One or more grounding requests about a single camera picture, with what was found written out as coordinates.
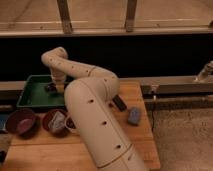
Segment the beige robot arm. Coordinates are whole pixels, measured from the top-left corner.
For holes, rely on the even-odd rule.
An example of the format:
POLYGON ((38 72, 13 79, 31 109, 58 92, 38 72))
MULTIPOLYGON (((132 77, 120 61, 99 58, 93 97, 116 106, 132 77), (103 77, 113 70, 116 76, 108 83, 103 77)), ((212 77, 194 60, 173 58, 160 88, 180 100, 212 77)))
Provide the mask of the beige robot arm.
POLYGON ((72 61, 62 47, 42 54, 55 84, 70 76, 65 106, 98 171, 149 171, 108 106, 119 94, 119 79, 110 70, 72 61))

